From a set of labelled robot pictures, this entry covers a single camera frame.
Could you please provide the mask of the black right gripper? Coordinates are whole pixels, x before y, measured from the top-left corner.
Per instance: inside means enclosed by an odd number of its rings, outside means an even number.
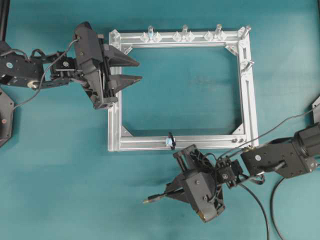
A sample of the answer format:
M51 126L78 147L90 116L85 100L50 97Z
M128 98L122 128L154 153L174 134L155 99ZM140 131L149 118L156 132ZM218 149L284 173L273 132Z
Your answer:
M166 185L165 196L191 205L205 223L224 210L223 191L215 167L196 145L173 154L181 173Z

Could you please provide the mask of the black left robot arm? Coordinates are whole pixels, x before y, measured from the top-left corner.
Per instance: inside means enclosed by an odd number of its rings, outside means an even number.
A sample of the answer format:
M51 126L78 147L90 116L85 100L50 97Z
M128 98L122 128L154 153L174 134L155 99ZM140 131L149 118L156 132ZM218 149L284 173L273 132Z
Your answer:
M93 108L107 109L118 102L116 94L142 79L141 76L113 74L113 67L137 67L139 62L104 42L90 23L79 24L74 31L75 57L66 51L45 54L34 49L27 56L19 49L0 43L0 83L7 86L48 89L79 83Z

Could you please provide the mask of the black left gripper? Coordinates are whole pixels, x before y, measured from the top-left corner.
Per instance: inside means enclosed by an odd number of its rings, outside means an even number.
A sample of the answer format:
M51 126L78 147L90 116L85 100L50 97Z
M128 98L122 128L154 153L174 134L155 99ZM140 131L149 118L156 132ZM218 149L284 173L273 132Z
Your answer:
M97 34L90 23L80 23L74 30L75 59L82 88L92 101L93 108L109 109L118 101L114 93L140 81L142 76L113 74L107 67L138 67L140 63L112 45L104 44L104 35Z

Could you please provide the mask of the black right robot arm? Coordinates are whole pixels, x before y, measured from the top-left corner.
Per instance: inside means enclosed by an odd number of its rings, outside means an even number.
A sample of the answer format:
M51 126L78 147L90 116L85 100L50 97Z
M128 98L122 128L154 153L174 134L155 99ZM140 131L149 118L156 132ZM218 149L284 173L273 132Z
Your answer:
M320 154L318 123L297 131L293 137L278 138L245 150L240 157L249 173L245 175L237 160L222 157L211 164L196 145L174 153L181 173L167 184L164 196L189 203L203 222L225 210L222 185L233 188L246 180L276 172L289 179L313 172Z

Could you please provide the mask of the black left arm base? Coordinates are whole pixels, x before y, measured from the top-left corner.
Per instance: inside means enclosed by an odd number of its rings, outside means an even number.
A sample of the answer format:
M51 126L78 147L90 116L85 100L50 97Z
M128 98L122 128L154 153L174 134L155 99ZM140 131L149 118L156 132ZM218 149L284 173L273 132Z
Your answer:
M2 147L12 136L13 111L15 103L0 89L0 147Z

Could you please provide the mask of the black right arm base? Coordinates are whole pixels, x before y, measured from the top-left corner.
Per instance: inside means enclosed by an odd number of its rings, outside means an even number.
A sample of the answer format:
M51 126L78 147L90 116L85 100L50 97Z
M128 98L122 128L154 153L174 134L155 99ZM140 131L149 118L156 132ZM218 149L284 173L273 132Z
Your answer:
M320 122L320 96L314 99L311 103L312 113L311 113L311 124L318 124Z

